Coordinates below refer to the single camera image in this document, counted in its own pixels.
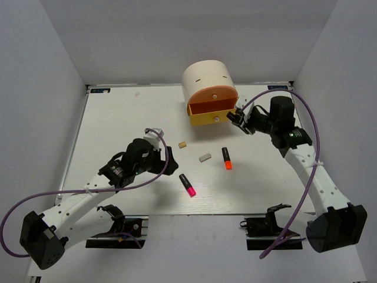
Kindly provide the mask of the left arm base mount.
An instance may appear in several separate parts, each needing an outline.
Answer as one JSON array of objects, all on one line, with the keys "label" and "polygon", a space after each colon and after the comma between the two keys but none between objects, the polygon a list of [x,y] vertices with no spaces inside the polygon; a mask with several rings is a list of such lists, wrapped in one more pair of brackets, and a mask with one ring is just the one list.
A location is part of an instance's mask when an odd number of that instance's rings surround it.
[{"label": "left arm base mount", "polygon": [[106,232],[87,239],[86,248],[91,249],[141,249],[147,239],[148,216],[125,216],[114,205],[100,206],[107,212],[112,226]]}]

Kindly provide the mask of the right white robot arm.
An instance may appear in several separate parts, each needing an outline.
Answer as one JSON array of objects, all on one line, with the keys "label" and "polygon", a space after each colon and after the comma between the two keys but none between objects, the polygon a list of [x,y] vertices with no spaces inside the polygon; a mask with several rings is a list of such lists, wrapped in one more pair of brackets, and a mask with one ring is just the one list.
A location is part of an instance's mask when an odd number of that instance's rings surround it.
[{"label": "right white robot arm", "polygon": [[312,142],[304,129],[295,125],[295,106],[289,97],[277,96],[270,110],[262,114],[253,101],[239,98],[236,112],[228,114],[246,134],[268,134],[275,148],[297,173],[310,197],[316,217],[306,226],[306,238],[317,252],[325,252],[359,242],[367,213],[354,206],[335,186],[319,161],[320,142]]}]

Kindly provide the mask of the pink highlighter marker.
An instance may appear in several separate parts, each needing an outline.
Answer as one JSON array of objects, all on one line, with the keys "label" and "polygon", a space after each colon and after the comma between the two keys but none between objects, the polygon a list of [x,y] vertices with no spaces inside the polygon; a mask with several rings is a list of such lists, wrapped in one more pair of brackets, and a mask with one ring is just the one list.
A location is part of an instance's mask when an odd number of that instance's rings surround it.
[{"label": "pink highlighter marker", "polygon": [[189,194],[189,196],[191,198],[194,197],[196,195],[196,191],[194,187],[191,185],[191,183],[189,182],[188,178],[184,174],[180,174],[179,179],[182,185],[184,186],[186,192]]}]

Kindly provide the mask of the yellow drawer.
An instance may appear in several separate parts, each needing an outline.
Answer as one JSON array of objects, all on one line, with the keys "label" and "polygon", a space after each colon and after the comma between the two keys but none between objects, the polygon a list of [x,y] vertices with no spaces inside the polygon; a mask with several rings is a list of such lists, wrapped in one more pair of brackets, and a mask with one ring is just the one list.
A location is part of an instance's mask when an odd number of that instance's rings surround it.
[{"label": "yellow drawer", "polygon": [[217,124],[228,120],[228,112],[235,113],[236,98],[192,103],[187,106],[191,126]]}]

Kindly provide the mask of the orange top drawer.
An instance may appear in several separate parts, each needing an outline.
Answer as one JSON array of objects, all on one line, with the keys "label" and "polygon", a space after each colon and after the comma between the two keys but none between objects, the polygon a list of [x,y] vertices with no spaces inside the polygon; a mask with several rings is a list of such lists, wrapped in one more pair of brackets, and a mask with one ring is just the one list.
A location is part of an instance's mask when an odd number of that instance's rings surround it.
[{"label": "orange top drawer", "polygon": [[229,99],[238,99],[238,92],[236,89],[229,85],[215,85],[195,91],[188,99],[186,99],[186,103],[197,104]]}]

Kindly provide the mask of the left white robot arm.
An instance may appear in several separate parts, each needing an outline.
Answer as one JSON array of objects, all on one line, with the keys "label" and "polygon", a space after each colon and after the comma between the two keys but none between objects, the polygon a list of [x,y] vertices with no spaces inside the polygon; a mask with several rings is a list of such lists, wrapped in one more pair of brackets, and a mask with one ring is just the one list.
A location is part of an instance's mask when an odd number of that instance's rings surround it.
[{"label": "left white robot arm", "polygon": [[24,217],[20,244],[39,269],[52,267],[67,249],[81,241],[125,232],[122,211],[101,203],[144,172],[169,176],[178,169],[170,146],[166,147],[167,160],[162,160],[159,143],[157,137],[134,139],[126,151],[115,154],[98,171],[81,193],[40,214],[32,211]]}]

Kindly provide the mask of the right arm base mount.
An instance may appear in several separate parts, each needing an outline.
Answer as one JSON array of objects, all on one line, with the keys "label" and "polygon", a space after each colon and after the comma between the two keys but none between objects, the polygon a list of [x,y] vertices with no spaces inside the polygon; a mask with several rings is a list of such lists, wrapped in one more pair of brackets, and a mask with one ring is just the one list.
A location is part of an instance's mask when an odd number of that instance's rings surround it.
[{"label": "right arm base mount", "polygon": [[[278,224],[277,212],[288,212],[291,205],[278,204],[267,208],[266,213],[261,215],[245,216],[240,222],[240,227],[246,231],[246,245],[248,251],[264,251],[277,239],[285,224]],[[288,230],[284,238],[286,242],[276,246],[274,250],[302,250],[303,239],[298,233]]]}]

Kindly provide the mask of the orange highlighter marker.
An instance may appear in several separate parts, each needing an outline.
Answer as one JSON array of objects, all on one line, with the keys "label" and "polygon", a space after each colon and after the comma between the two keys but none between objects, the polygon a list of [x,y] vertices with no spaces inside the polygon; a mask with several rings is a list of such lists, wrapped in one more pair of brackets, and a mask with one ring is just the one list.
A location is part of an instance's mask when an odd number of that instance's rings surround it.
[{"label": "orange highlighter marker", "polygon": [[223,154],[223,160],[224,160],[224,165],[227,170],[232,170],[232,162],[230,160],[230,155],[229,151],[226,147],[221,148],[222,154]]}]

